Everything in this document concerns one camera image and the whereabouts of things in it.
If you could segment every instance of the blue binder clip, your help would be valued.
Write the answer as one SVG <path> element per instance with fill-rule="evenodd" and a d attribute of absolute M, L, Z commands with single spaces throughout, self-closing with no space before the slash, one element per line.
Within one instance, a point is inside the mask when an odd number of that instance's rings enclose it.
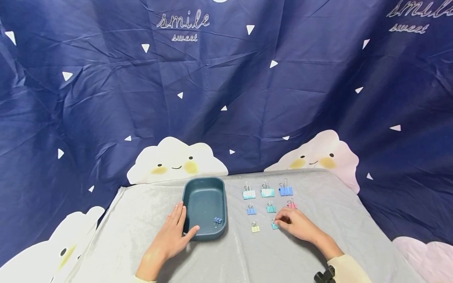
<path fill-rule="evenodd" d="M 256 209 L 253 207 L 253 204 L 249 204 L 249 207 L 247 208 L 247 215 L 255 215 L 256 214 Z"/>
<path fill-rule="evenodd" d="M 288 179 L 287 178 L 285 178 L 283 180 L 284 180 L 283 183 L 280 183 L 280 189 L 279 189 L 280 195 L 282 197 L 284 197 L 284 196 L 292 196 L 293 195 L 293 187 L 289 187 L 288 186 Z"/>
<path fill-rule="evenodd" d="M 274 189 L 270 188 L 269 182 L 264 180 L 264 184 L 261 185 L 263 188 L 261 189 L 261 196 L 262 197 L 274 197 Z"/>
<path fill-rule="evenodd" d="M 251 198 L 256 198 L 256 193 L 254 190 L 251 189 L 250 187 L 250 182 L 246 182 L 246 185 L 244 186 L 244 191 L 242 192 L 242 197 L 245 200 L 249 200 Z"/>
<path fill-rule="evenodd" d="M 277 210 L 275 209 L 274 204 L 270 201 L 267 204 L 267 213 L 275 213 L 275 212 L 277 212 Z"/>
<path fill-rule="evenodd" d="M 278 226 L 278 225 L 275 223 L 275 219 L 272 219 L 272 229 L 273 229 L 273 230 L 280 229 L 280 226 Z"/>

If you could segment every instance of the right hand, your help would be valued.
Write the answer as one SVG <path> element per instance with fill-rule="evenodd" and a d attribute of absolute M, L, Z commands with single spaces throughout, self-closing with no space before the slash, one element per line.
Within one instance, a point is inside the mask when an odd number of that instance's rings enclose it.
<path fill-rule="evenodd" d="M 277 213 L 275 224 L 294 237 L 313 243 L 324 232 L 319 229 L 300 210 L 284 207 Z"/>

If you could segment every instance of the light blue binder clip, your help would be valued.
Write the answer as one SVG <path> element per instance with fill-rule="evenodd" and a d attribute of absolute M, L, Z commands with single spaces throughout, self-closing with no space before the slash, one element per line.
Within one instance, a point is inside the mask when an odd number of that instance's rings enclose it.
<path fill-rule="evenodd" d="M 279 192 L 280 192 L 280 195 L 282 197 L 284 196 L 292 196 L 293 195 L 293 187 L 289 187 L 288 186 L 288 179 L 285 178 L 283 179 L 283 183 L 280 183 L 280 189 L 279 189 Z"/>
<path fill-rule="evenodd" d="M 272 229 L 273 229 L 273 230 L 280 229 L 280 226 L 278 226 L 278 225 L 275 223 L 275 219 L 272 219 Z"/>
<path fill-rule="evenodd" d="M 253 207 L 253 204 L 249 204 L 247 208 L 247 215 L 255 215 L 256 209 Z"/>
<path fill-rule="evenodd" d="M 270 188 L 269 182 L 264 180 L 264 184 L 261 185 L 263 188 L 261 189 L 261 196 L 262 197 L 274 197 L 274 189 Z"/>
<path fill-rule="evenodd" d="M 277 210 L 275 209 L 274 204 L 270 201 L 267 204 L 267 213 L 275 213 L 275 212 L 277 212 Z"/>

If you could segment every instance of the finger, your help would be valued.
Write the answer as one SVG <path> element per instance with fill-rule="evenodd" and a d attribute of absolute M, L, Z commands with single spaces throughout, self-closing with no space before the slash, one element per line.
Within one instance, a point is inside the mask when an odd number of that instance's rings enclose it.
<path fill-rule="evenodd" d="M 174 206 L 173 211 L 171 212 L 170 221 L 169 221 L 170 223 L 172 222 L 174 216 L 176 215 L 176 211 L 178 210 L 178 205 L 179 205 L 179 203 L 177 203 L 177 204 Z"/>
<path fill-rule="evenodd" d="M 283 221 L 281 221 L 281 220 L 276 220 L 276 221 L 275 221 L 275 224 L 276 224 L 277 226 L 280 226 L 280 228 L 282 228 L 283 230 L 286 230 L 286 231 L 288 231 L 288 232 L 289 232 L 289 229 L 290 229 L 290 227 L 291 227 L 291 224 L 285 223 L 285 222 L 283 222 Z"/>
<path fill-rule="evenodd" d="M 184 222 L 186 221 L 186 215 L 187 215 L 187 208 L 186 206 L 183 206 L 183 211 L 181 212 L 181 217 L 179 218 L 178 221 L 178 227 L 183 229 L 184 227 Z"/>
<path fill-rule="evenodd" d="M 291 209 L 288 208 L 288 207 L 284 207 L 282 208 L 279 213 L 277 213 L 277 215 L 275 216 L 275 219 L 281 219 L 282 217 L 287 217 L 287 218 L 291 218 L 289 215 L 291 214 Z"/>
<path fill-rule="evenodd" d="M 178 224 L 178 221 L 179 221 L 179 218 L 181 217 L 182 212 L 183 212 L 183 202 L 181 201 L 180 203 L 177 204 L 175 215 L 171 220 L 173 225 Z"/>
<path fill-rule="evenodd" d="M 187 234 L 182 237 L 182 241 L 184 243 L 184 246 L 186 246 L 189 241 L 197 234 L 198 230 L 200 230 L 200 226 L 194 226 L 192 227 L 192 229 L 189 230 L 189 232 L 187 232 Z"/>
<path fill-rule="evenodd" d="M 167 215 L 167 219 L 165 219 L 164 225 L 170 222 L 171 213 Z"/>

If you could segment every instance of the black clamp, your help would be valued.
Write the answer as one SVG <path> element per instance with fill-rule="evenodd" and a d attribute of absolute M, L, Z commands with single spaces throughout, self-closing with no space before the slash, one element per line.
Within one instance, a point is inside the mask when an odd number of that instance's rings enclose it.
<path fill-rule="evenodd" d="M 314 276 L 314 280 L 316 283 L 335 283 L 335 268 L 333 266 L 329 265 L 329 269 L 322 274 L 321 272 L 316 273 Z"/>

